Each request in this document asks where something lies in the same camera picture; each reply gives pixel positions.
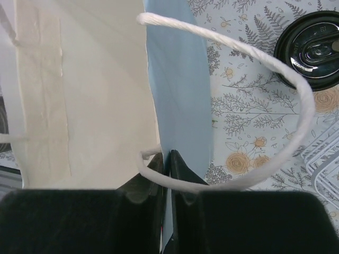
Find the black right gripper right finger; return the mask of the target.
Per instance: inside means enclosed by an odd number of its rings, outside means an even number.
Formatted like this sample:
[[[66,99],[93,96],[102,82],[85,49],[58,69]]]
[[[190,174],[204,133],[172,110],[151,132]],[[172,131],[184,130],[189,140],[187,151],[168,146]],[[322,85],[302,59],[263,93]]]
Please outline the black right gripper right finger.
[[[172,191],[174,253],[334,253],[335,229],[304,192]]]

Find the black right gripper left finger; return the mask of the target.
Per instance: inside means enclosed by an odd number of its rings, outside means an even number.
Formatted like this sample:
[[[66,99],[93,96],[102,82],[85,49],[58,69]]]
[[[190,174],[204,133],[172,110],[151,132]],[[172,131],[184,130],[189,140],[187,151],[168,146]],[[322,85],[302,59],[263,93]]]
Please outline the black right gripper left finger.
[[[1,200],[1,253],[159,253],[164,190],[26,189]]]

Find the black plastic cup lid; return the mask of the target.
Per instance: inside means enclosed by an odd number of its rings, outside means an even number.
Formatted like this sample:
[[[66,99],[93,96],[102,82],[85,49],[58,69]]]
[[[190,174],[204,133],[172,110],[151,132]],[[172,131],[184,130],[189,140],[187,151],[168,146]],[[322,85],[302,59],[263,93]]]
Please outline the black plastic cup lid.
[[[273,56],[306,78],[314,92],[338,85],[338,12],[296,19],[280,35]]]

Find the light blue paper bag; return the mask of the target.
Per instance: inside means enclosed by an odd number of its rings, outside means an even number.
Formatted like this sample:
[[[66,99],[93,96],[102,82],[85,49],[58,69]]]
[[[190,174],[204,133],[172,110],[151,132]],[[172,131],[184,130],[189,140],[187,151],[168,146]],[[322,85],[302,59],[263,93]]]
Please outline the light blue paper bag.
[[[206,39],[260,60],[297,88],[295,137],[268,165],[229,184],[176,180],[141,147],[179,150],[202,172],[213,151]],[[315,114],[307,81],[263,51],[196,25],[185,1],[67,1],[50,13],[1,1],[1,89],[9,143],[26,189],[114,189],[130,173],[183,192],[243,190],[271,176]]]

